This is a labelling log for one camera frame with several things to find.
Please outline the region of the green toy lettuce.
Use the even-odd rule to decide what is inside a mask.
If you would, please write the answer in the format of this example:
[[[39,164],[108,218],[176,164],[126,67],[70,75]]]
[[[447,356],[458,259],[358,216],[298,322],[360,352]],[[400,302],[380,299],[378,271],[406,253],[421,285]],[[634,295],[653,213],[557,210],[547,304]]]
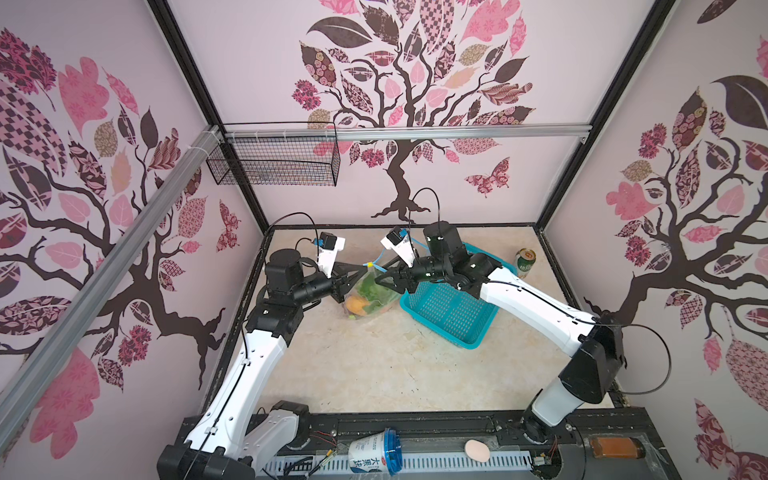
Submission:
[[[366,307],[368,315],[373,315],[400,299],[400,294],[378,286],[375,283],[376,277],[377,274],[368,273],[356,285],[357,294],[369,302]]]

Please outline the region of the yellow brown toy potato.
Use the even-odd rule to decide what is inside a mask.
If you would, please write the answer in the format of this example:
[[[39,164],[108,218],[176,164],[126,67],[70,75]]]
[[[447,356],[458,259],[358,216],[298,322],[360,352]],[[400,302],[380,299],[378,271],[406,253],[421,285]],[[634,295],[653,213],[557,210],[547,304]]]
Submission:
[[[358,297],[358,296],[350,296],[345,300],[345,303],[344,303],[344,306],[347,312],[350,315],[354,315],[357,317],[363,317],[368,315],[366,311],[366,307],[368,305],[369,305],[369,302],[365,298]]]

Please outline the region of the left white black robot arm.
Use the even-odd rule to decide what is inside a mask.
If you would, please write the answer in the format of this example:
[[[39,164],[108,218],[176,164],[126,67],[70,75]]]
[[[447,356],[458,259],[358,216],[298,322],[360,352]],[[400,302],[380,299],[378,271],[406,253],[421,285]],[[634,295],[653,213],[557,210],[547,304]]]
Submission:
[[[329,274],[305,275],[308,262],[285,249],[267,263],[266,283],[247,317],[235,362],[195,427],[161,453],[160,478],[253,479],[283,447],[307,442],[304,404],[279,402],[256,426],[250,424],[252,416],[305,312],[326,297],[343,302],[367,272],[364,266],[338,262]]]

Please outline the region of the teal plastic basket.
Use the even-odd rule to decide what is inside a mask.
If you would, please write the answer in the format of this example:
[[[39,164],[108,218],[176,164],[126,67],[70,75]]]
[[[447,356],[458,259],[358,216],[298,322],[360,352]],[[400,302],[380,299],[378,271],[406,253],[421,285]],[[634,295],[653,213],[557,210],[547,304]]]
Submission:
[[[481,344],[499,311],[497,306],[451,286],[442,266],[418,280],[414,293],[406,291],[400,306],[418,323],[465,349]]]

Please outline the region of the clear blue zip top bag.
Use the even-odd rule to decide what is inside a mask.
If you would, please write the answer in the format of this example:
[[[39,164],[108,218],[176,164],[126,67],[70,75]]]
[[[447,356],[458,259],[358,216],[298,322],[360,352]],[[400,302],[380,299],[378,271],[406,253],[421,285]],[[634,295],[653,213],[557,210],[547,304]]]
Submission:
[[[366,273],[345,296],[343,307],[350,319],[372,319],[400,300],[400,294],[376,282],[383,273],[381,266],[373,262],[366,264]]]

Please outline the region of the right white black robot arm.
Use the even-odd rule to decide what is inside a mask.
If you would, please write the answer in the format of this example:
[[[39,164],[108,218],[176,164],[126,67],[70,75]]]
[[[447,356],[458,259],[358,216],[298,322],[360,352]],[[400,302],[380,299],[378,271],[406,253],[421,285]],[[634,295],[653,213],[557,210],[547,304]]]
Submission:
[[[382,238],[382,246],[395,257],[384,265],[379,285],[409,294],[423,283],[447,285],[509,312],[568,356],[568,363],[521,416],[517,428],[529,442],[548,442],[568,415],[603,400],[625,364],[620,325],[532,287],[492,255],[471,252],[458,229],[446,221],[428,225],[423,233],[428,250],[424,256],[402,228]]]

